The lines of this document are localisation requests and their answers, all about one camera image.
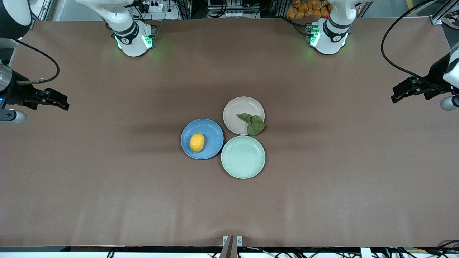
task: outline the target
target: cable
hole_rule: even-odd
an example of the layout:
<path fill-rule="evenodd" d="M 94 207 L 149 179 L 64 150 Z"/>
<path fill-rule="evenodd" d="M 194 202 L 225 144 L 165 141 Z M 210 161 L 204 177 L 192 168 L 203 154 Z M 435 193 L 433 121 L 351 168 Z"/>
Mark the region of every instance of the cable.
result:
<path fill-rule="evenodd" d="M 186 3 L 181 4 L 180 0 L 176 0 L 175 4 L 178 5 L 177 6 L 177 10 L 179 10 L 180 15 L 182 17 L 182 20 L 184 20 L 184 17 L 186 17 L 188 20 L 190 20 L 191 17 L 189 16 L 189 12 L 188 12 L 188 8 L 186 7 Z"/>
<path fill-rule="evenodd" d="M 443 247 L 449 246 L 449 245 L 457 243 L 457 242 L 459 242 L 459 240 L 452 240 L 452 241 L 449 241 L 447 243 L 442 244 L 441 246 L 437 246 L 437 248 L 443 248 Z"/>
<path fill-rule="evenodd" d="M 315 254 L 311 255 L 309 258 L 313 258 L 316 256 L 318 253 L 322 252 L 324 249 L 322 248 L 321 250 L 318 250 Z"/>
<path fill-rule="evenodd" d="M 155 37 L 158 36 L 158 34 L 159 34 L 159 29 L 161 29 L 161 25 L 162 25 L 162 22 L 163 22 L 163 21 L 164 21 L 164 20 L 161 20 L 161 22 L 159 23 L 159 26 L 156 28 Z"/>
<path fill-rule="evenodd" d="M 411 256 L 412 258 L 417 258 L 416 256 L 414 256 L 413 254 L 411 254 L 410 252 L 406 251 L 406 249 L 404 247 L 398 247 L 398 249 L 400 249 L 401 251 L 407 253 L 409 256 Z"/>
<path fill-rule="evenodd" d="M 448 27 L 450 29 L 453 29 L 453 30 L 459 30 L 459 28 L 453 28 L 449 24 L 447 24 L 446 22 L 444 22 L 443 25 L 445 25 L 446 27 Z"/>
<path fill-rule="evenodd" d="M 257 15 L 258 15 L 259 12 L 261 12 L 261 11 L 263 11 L 263 10 L 266 10 L 267 8 L 268 8 L 268 7 L 265 7 L 265 8 L 263 8 L 263 9 L 259 9 L 259 10 L 257 11 L 257 13 L 255 14 L 255 18 L 257 18 Z"/>
<path fill-rule="evenodd" d="M 139 12 L 139 15 L 140 15 L 140 20 L 144 22 L 144 21 L 145 21 L 145 19 L 143 18 L 143 15 L 142 15 L 142 13 L 140 12 L 140 10 L 137 8 L 137 6 L 136 6 L 136 5 L 134 5 L 134 7 L 135 7 L 135 8 L 137 9 L 137 11 Z"/>
<path fill-rule="evenodd" d="M 277 16 L 276 18 L 281 18 L 282 20 L 284 20 L 284 21 L 290 23 L 290 24 L 295 28 L 295 30 L 296 30 L 299 34 L 301 34 L 301 35 L 304 35 L 304 36 L 314 36 L 314 34 L 305 33 L 305 32 L 303 32 L 303 31 L 301 31 L 300 29 L 297 28 L 297 27 L 300 27 L 300 28 L 307 28 L 306 25 L 302 25 L 302 24 L 299 24 L 299 23 L 295 23 L 295 22 L 293 22 L 291 19 L 287 19 L 287 18 L 285 18 L 285 17 L 283 17 L 283 16 Z"/>
<path fill-rule="evenodd" d="M 405 258 L 400 248 L 397 248 L 396 250 L 398 252 L 398 258 Z"/>
<path fill-rule="evenodd" d="M 286 17 L 283 17 L 283 16 L 276 16 L 275 18 L 280 18 L 280 19 L 290 23 L 293 26 L 298 26 L 298 27 L 302 27 L 302 28 L 306 28 L 307 27 L 306 25 L 293 22 L 291 19 L 287 19 Z"/>
<path fill-rule="evenodd" d="M 301 248 L 294 249 L 293 254 L 295 254 L 298 258 L 308 258 L 306 255 L 304 255 Z"/>
<path fill-rule="evenodd" d="M 218 12 L 218 14 L 216 16 L 212 16 L 212 15 L 208 15 L 209 17 L 212 17 L 212 18 L 220 18 L 221 16 L 223 16 L 223 14 L 225 14 L 226 12 L 226 7 L 227 7 L 227 3 L 226 3 L 226 0 L 220 0 L 222 2 L 222 8 L 220 9 L 220 11 Z"/>
<path fill-rule="evenodd" d="M 248 249 L 253 249 L 253 250 L 262 251 L 262 252 L 263 252 L 263 253 L 265 253 L 265 254 L 268 254 L 268 255 L 270 255 L 270 256 L 272 256 L 272 257 L 276 257 L 276 256 L 275 256 L 275 255 L 273 255 L 272 253 L 270 253 L 270 252 L 267 252 L 267 251 L 265 251 L 265 250 L 261 250 L 261 249 L 259 249 L 259 248 L 256 248 L 256 247 L 247 247 L 247 248 L 248 248 Z"/>
<path fill-rule="evenodd" d="M 287 252 L 280 252 L 280 253 L 276 254 L 276 256 L 274 256 L 274 258 L 278 258 L 279 255 L 281 255 L 281 254 L 283 254 L 283 253 L 286 254 L 288 257 L 293 258 L 293 257 L 292 257 L 290 254 L 288 254 Z"/>
<path fill-rule="evenodd" d="M 384 37 L 382 37 L 382 41 L 381 41 L 381 54 L 382 56 L 384 57 L 384 59 L 390 64 L 392 65 L 393 67 L 397 68 L 398 70 L 402 71 L 402 72 L 405 72 L 405 73 L 408 73 L 416 78 L 418 78 L 419 80 L 421 80 L 423 83 L 431 86 L 433 89 L 435 90 L 438 90 L 438 91 L 443 91 L 442 89 L 440 89 L 438 86 L 436 85 L 433 85 L 431 84 L 430 82 L 428 82 L 426 79 L 424 79 L 423 77 L 421 77 L 420 75 L 412 72 L 412 71 L 409 71 L 405 68 L 402 68 L 398 65 L 396 65 L 394 62 L 392 62 L 387 56 L 386 54 L 384 53 L 384 42 L 386 41 L 386 37 L 387 35 L 389 34 L 389 32 L 392 30 L 392 28 L 402 19 L 404 18 L 405 16 L 407 16 L 410 12 L 414 11 L 415 9 L 427 4 L 427 3 L 430 3 L 430 2 L 433 2 L 433 1 L 437 1 L 437 0 L 426 0 L 426 1 L 423 1 L 415 6 L 413 6 L 413 8 L 409 9 L 408 11 L 406 11 L 404 14 L 402 14 L 396 21 L 394 21 L 394 23 L 392 23 L 392 25 L 389 27 L 389 29 L 387 29 L 386 31 L 386 34 L 384 34 Z"/>
<path fill-rule="evenodd" d="M 166 1 L 163 1 L 162 4 L 167 6 L 167 7 L 171 7 L 171 0 L 169 0 L 169 4 L 166 4 Z"/>
<path fill-rule="evenodd" d="M 115 248 L 110 248 L 110 251 L 107 254 L 107 258 L 113 258 L 115 256 Z"/>
<path fill-rule="evenodd" d="M 56 65 L 56 73 L 54 74 L 53 77 L 51 77 L 51 78 L 49 78 L 49 79 L 46 79 L 46 80 L 41 80 L 41 81 L 36 81 L 36 82 L 33 81 L 34 83 L 47 83 L 47 82 L 50 82 L 50 81 L 56 79 L 56 77 L 59 75 L 59 72 L 60 72 L 61 70 L 59 69 L 59 65 L 57 64 L 57 62 L 56 62 L 51 56 L 49 56 L 49 55 L 46 54 L 45 52 L 43 52 L 43 51 L 41 51 L 41 50 L 39 50 L 39 49 L 36 49 L 36 48 L 32 47 L 31 45 L 26 44 L 26 43 L 24 43 L 24 42 L 22 42 L 22 41 L 19 41 L 19 40 L 17 40 L 17 39 L 13 39 L 13 40 L 16 41 L 17 43 L 21 44 L 21 45 L 24 45 L 24 46 L 26 46 L 26 47 L 28 47 L 28 48 L 30 48 L 30 49 L 32 49 L 32 50 L 37 51 L 38 53 L 40 53 L 40 54 L 42 54 L 42 55 L 44 55 L 44 56 L 47 57 L 49 60 L 51 60 L 51 62 L 53 62 L 54 65 Z"/>

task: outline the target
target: white plate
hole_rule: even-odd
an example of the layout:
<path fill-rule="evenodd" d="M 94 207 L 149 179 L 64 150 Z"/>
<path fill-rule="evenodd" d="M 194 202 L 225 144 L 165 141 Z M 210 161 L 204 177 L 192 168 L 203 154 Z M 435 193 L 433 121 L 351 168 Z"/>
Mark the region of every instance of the white plate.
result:
<path fill-rule="evenodd" d="M 264 121 L 264 109 L 258 101 L 250 97 L 232 99 L 223 110 L 223 122 L 235 134 L 248 135 L 247 123 L 236 116 L 236 114 L 242 113 L 247 113 L 251 116 L 258 115 Z"/>

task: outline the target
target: plate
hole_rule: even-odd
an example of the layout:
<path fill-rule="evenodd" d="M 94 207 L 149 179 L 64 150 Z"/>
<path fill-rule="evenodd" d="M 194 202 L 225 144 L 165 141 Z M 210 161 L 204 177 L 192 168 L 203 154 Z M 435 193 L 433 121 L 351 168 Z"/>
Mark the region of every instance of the plate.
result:
<path fill-rule="evenodd" d="M 204 135 L 204 147 L 202 150 L 194 153 L 190 148 L 191 137 L 196 133 Z M 183 151 L 194 159 L 209 159 L 217 155 L 223 146 L 223 131 L 222 128 L 210 119 L 197 119 L 189 123 L 183 129 L 180 142 Z"/>
<path fill-rule="evenodd" d="M 263 169 L 266 154 L 255 138 L 236 136 L 225 144 L 221 158 L 228 174 L 239 179 L 249 179 Z"/>
<path fill-rule="evenodd" d="M 235 134 L 248 135 L 247 123 L 236 116 L 236 114 L 242 113 L 247 113 L 251 116 L 258 115 L 264 121 L 264 109 L 257 100 L 250 97 L 232 99 L 223 110 L 223 122 Z"/>

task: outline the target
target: black cable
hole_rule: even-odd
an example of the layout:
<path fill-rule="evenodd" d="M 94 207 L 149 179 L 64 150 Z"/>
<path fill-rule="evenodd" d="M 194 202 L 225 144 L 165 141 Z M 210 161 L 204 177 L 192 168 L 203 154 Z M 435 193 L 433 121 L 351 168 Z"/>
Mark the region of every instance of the black cable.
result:
<path fill-rule="evenodd" d="M 296 23 L 296 22 L 293 22 L 291 19 L 288 19 L 286 17 L 283 17 L 283 16 L 276 16 L 275 18 L 280 18 L 288 23 L 290 23 L 291 25 L 293 26 L 298 26 L 298 27 L 302 27 L 302 28 L 306 28 L 307 26 L 304 25 L 304 24 L 299 24 L 299 23 Z"/>
<path fill-rule="evenodd" d="M 259 12 L 261 12 L 261 11 L 263 11 L 263 10 L 266 10 L 266 9 L 267 9 L 267 7 L 263 8 L 263 9 L 259 9 L 259 10 L 257 11 L 257 13 L 255 14 L 255 18 L 257 18 L 257 15 L 258 15 Z"/>
<path fill-rule="evenodd" d="M 115 256 L 115 248 L 110 248 L 110 251 L 107 254 L 107 258 L 113 258 Z"/>
<path fill-rule="evenodd" d="M 322 248 L 321 250 L 318 250 L 315 254 L 311 255 L 309 258 L 313 258 L 316 256 L 318 253 L 322 252 L 324 249 Z"/>
<path fill-rule="evenodd" d="M 177 1 L 174 1 L 174 2 L 177 5 L 177 10 L 179 10 L 180 15 L 182 16 L 182 19 L 184 19 L 184 17 L 186 17 L 187 19 L 190 19 L 190 16 L 188 15 L 188 12 L 186 12 L 186 15 L 183 13 L 183 11 L 187 11 L 188 8 L 186 8 L 185 5 L 181 4 L 180 0 L 177 0 Z"/>
<path fill-rule="evenodd" d="M 437 246 L 437 248 L 443 248 L 443 247 L 449 246 L 449 245 L 457 243 L 457 242 L 459 242 L 459 240 L 452 240 L 452 241 L 449 241 L 447 243 L 442 244 L 441 246 Z"/>
<path fill-rule="evenodd" d="M 397 248 L 396 251 L 398 252 L 398 258 L 405 258 L 400 248 Z"/>
<path fill-rule="evenodd" d="M 293 251 L 293 254 L 295 254 L 298 258 L 308 258 L 306 255 L 304 255 L 303 250 L 301 248 L 295 249 Z"/>
<path fill-rule="evenodd" d="M 314 34 L 311 34 L 311 33 L 305 33 L 303 31 L 301 31 L 300 29 L 298 29 L 297 27 L 300 27 L 300 28 L 306 28 L 307 26 L 306 25 L 302 25 L 302 24 L 299 24 L 299 23 L 295 23 L 293 22 L 291 19 L 288 19 L 288 18 L 285 18 L 283 16 L 277 16 L 276 18 L 281 18 L 282 20 L 290 23 L 294 28 L 295 30 L 301 34 L 301 35 L 304 35 L 304 36 L 314 36 Z"/>
<path fill-rule="evenodd" d="M 442 258 L 442 256 L 449 258 L 448 255 L 446 255 L 448 251 L 441 253 L 440 255 L 437 256 L 437 258 Z"/>
<path fill-rule="evenodd" d="M 386 258 L 392 258 L 392 252 L 389 251 L 389 249 L 388 249 L 387 247 L 385 247 L 385 249 L 386 249 L 386 252 L 383 253 L 384 256 L 385 256 Z"/>
<path fill-rule="evenodd" d="M 143 15 L 142 15 L 142 13 L 140 12 L 140 10 L 137 8 L 137 6 L 136 6 L 136 5 L 134 5 L 134 7 L 135 7 L 135 8 L 137 9 L 137 11 L 139 12 L 139 15 L 140 15 L 140 20 L 144 22 L 144 21 L 145 21 L 145 19 L 143 18 Z"/>
<path fill-rule="evenodd" d="M 443 23 L 443 25 L 445 25 L 446 27 L 448 27 L 448 28 L 450 28 L 450 29 L 453 29 L 453 30 L 459 30 L 459 28 L 453 28 L 453 27 L 449 26 L 449 25 L 448 25 L 447 23 L 445 23 L 445 22 Z"/>
<path fill-rule="evenodd" d="M 392 28 L 402 19 L 404 18 L 405 16 L 407 16 L 410 12 L 412 12 L 413 10 L 419 8 L 420 6 L 423 6 L 427 3 L 430 3 L 430 2 L 433 2 L 433 1 L 437 1 L 437 0 L 426 0 L 426 1 L 423 1 L 415 6 L 413 6 L 413 8 L 409 9 L 408 11 L 406 11 L 404 14 L 402 14 L 397 20 L 394 21 L 394 23 L 392 23 L 392 25 L 389 27 L 389 29 L 387 29 L 386 31 L 386 34 L 384 34 L 384 37 L 382 37 L 382 41 L 381 41 L 381 54 L 382 56 L 384 57 L 384 59 L 390 64 L 392 65 L 393 67 L 397 68 L 398 70 L 402 71 L 402 72 L 405 72 L 405 73 L 408 73 L 416 78 L 418 78 L 419 80 L 421 80 L 423 83 L 431 86 L 432 88 L 438 90 L 438 91 L 442 91 L 442 89 L 440 89 L 439 87 L 437 87 L 436 85 L 433 85 L 431 84 L 430 82 L 428 82 L 426 79 L 424 79 L 422 76 L 412 72 L 412 71 L 409 71 L 405 68 L 402 68 L 398 65 L 396 65 L 394 62 L 392 62 L 387 56 L 386 54 L 384 53 L 384 42 L 386 41 L 386 37 L 387 35 L 389 34 L 389 32 L 392 30 Z"/>
<path fill-rule="evenodd" d="M 286 254 L 288 257 L 293 258 L 293 257 L 292 257 L 290 254 L 288 254 L 287 252 L 280 252 L 280 253 L 276 254 L 276 256 L 274 256 L 274 258 L 278 258 L 279 255 L 281 255 L 281 254 L 283 254 L 283 253 Z"/>
<path fill-rule="evenodd" d="M 209 17 L 212 17 L 212 18 L 220 18 L 221 16 L 223 16 L 223 14 L 225 14 L 226 12 L 226 7 L 227 7 L 227 3 L 226 3 L 226 0 L 221 0 L 222 2 L 222 8 L 220 9 L 220 11 L 218 12 L 218 14 L 216 16 L 212 16 L 212 15 L 208 15 Z"/>
<path fill-rule="evenodd" d="M 21 45 L 24 45 L 24 46 L 26 46 L 26 47 L 28 47 L 28 48 L 30 48 L 30 49 L 32 49 L 32 50 L 37 51 L 38 53 L 40 53 L 40 54 L 42 54 L 42 55 L 44 55 L 44 56 L 47 57 L 49 60 L 51 60 L 51 62 L 53 62 L 54 65 L 56 65 L 56 73 L 53 75 L 53 77 L 51 77 L 51 78 L 49 78 L 49 79 L 46 79 L 46 80 L 38 81 L 38 83 L 47 83 L 47 82 L 50 82 L 50 81 L 56 79 L 56 77 L 59 75 L 59 72 L 60 72 L 61 70 L 59 69 L 59 65 L 57 64 L 57 62 L 56 62 L 51 56 L 49 56 L 49 55 L 46 54 L 45 52 L 43 52 L 43 51 L 41 51 L 41 50 L 39 50 L 39 49 L 36 49 L 36 48 L 32 47 L 31 45 L 26 44 L 26 43 L 24 43 L 24 42 L 22 42 L 22 41 L 19 41 L 19 40 L 17 40 L 17 39 L 13 39 L 13 40 L 16 41 L 17 43 L 21 44 Z"/>
<path fill-rule="evenodd" d="M 416 256 L 414 256 L 413 254 L 411 254 L 410 252 L 406 251 L 406 249 L 404 247 L 398 247 L 398 249 L 400 249 L 401 251 L 407 253 L 409 256 L 411 256 L 412 258 L 417 258 Z"/>

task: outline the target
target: green led light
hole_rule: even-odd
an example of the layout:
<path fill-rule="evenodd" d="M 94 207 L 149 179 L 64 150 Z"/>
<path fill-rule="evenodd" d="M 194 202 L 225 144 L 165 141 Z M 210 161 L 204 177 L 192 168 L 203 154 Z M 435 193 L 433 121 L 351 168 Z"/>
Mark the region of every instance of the green led light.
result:
<path fill-rule="evenodd" d="M 344 36 L 343 43 L 341 44 L 341 46 L 344 46 L 344 44 L 346 43 L 346 39 L 347 39 L 348 35 L 349 35 L 349 33 L 346 33 L 346 36 Z"/>
<path fill-rule="evenodd" d="M 317 32 L 314 36 L 311 38 L 311 45 L 316 46 L 317 42 L 319 41 L 320 38 L 320 32 Z"/>
<path fill-rule="evenodd" d="M 144 36 L 144 35 L 142 35 L 142 39 L 143 39 L 143 41 L 144 41 L 144 43 L 145 43 L 145 46 L 146 46 L 147 48 L 151 48 L 151 47 L 153 46 L 153 44 L 151 43 L 151 39 L 150 39 L 149 36 Z"/>
<path fill-rule="evenodd" d="M 121 49 L 121 44 L 119 43 L 119 40 L 118 40 L 118 38 L 116 36 L 115 36 L 115 40 L 118 43 L 118 48 Z"/>

